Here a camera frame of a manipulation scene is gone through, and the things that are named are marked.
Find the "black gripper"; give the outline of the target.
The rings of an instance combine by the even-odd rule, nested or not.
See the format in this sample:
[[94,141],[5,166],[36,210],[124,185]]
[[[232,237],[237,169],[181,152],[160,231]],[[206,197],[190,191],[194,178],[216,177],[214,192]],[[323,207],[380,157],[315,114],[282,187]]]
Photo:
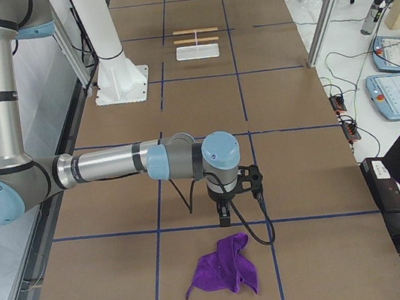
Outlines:
[[235,187],[237,180],[233,180],[231,183],[227,183],[224,186],[226,191],[224,192],[220,185],[215,183],[208,183],[208,195],[217,204],[217,213],[220,218],[220,226],[226,227],[231,224],[231,213],[229,203],[236,196]]

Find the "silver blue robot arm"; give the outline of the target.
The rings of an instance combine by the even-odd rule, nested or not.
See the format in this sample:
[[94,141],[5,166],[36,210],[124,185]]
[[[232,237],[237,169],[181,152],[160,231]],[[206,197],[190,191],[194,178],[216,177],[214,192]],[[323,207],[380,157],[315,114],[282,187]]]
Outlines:
[[78,183],[144,173],[156,180],[205,179],[220,223],[227,226],[245,181],[238,141],[227,132],[203,141],[180,133],[79,156],[33,159],[25,152],[11,45],[54,32],[49,0],[0,0],[0,226]]

